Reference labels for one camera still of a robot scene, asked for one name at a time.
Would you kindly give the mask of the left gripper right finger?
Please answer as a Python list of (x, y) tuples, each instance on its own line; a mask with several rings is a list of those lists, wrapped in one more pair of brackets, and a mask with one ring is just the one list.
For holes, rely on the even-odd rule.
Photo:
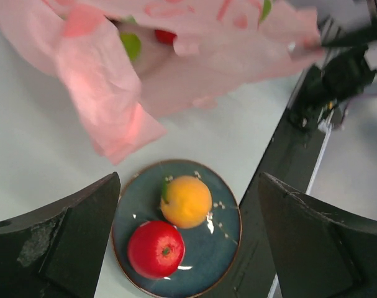
[(377, 221), (275, 186), (262, 214), (283, 297), (377, 297)]

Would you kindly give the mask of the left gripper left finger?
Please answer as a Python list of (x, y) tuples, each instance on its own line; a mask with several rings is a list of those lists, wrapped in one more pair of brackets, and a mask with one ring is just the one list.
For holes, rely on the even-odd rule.
[(119, 194), (113, 172), (0, 221), (0, 297), (94, 297)]

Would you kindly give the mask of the red fake apple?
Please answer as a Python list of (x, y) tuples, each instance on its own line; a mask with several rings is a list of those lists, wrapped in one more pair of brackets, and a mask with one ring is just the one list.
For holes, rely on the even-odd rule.
[(133, 269), (147, 279), (172, 275), (181, 264), (185, 244), (169, 223), (153, 220), (139, 226), (128, 242), (127, 255)]

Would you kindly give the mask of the dark blue ceramic plate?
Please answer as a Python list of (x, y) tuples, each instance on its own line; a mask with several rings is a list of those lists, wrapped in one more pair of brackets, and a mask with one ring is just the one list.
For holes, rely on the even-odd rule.
[[(160, 210), (162, 184), (168, 178), (185, 175), (197, 177), (206, 184), (212, 195), (212, 209), (198, 227), (180, 230), (186, 253), (178, 269), (163, 279), (147, 279), (130, 265), (129, 238), (139, 225), (164, 219)], [(122, 187), (111, 239), (119, 267), (135, 287), (153, 297), (198, 297), (228, 272), (241, 234), (238, 204), (216, 172), (195, 161), (164, 160), (140, 170)]]

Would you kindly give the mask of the orange fake fruit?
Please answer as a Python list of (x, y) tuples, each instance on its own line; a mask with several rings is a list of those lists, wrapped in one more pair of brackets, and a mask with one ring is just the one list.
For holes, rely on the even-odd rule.
[(194, 228), (206, 220), (212, 209), (209, 188), (196, 176), (169, 176), (163, 180), (160, 210), (178, 228)]

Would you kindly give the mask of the pink plastic bag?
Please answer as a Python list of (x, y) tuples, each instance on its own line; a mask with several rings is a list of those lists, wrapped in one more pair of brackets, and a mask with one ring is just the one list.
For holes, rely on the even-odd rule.
[[(173, 45), (155, 29), (175, 33)], [(321, 56), (294, 57), (320, 33), (317, 9), (289, 1), (0, 1), (0, 31), (66, 86), (95, 149), (114, 164), (165, 134), (160, 117)], [(142, 43), (135, 61), (122, 32)]]

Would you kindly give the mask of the green fake star fruit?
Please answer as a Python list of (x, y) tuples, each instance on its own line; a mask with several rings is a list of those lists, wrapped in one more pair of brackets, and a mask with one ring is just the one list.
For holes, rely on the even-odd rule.
[(142, 51), (142, 43), (139, 37), (136, 34), (124, 32), (120, 33), (119, 36), (130, 61), (135, 61)]

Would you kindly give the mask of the red fake pomegranate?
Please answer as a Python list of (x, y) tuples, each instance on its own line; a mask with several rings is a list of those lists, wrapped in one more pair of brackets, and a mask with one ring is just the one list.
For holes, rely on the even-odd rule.
[(175, 33), (160, 29), (155, 29), (154, 34), (156, 40), (165, 45), (173, 45), (173, 42), (176, 38)]

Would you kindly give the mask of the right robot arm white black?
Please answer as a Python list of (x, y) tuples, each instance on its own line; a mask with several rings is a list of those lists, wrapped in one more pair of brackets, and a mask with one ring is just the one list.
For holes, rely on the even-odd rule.
[(345, 33), (338, 29), (321, 47), (338, 51), (319, 68), (312, 65), (290, 108), (290, 122), (301, 130), (315, 130), (338, 106), (361, 94), (370, 85), (377, 68), (365, 58), (369, 44), (377, 42), (377, 21)]

